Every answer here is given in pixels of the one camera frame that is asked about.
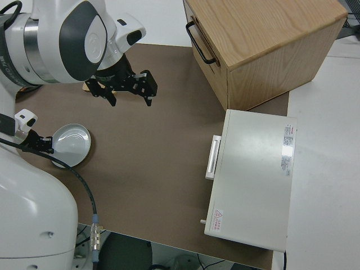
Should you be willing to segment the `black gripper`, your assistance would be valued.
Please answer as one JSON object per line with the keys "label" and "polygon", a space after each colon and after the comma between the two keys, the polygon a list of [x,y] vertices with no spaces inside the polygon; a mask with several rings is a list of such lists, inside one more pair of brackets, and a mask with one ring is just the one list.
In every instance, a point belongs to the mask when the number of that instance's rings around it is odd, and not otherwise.
{"label": "black gripper", "polygon": [[38,150],[40,152],[46,152],[48,154],[52,154],[53,148],[52,147],[42,147],[43,146],[42,141],[44,143],[52,143],[53,137],[48,136],[48,137],[43,138],[36,131],[30,130],[28,132],[26,139],[22,142],[22,145],[26,146],[30,149],[34,149],[34,150]]}
{"label": "black gripper", "polygon": [[151,72],[143,70],[139,74],[134,73],[126,55],[122,55],[113,66],[97,70],[95,77],[96,80],[86,80],[86,86],[92,96],[107,99],[111,106],[116,105],[116,98],[106,87],[113,87],[115,91],[135,92],[144,98],[147,106],[151,106],[152,99],[157,95],[158,85]]}

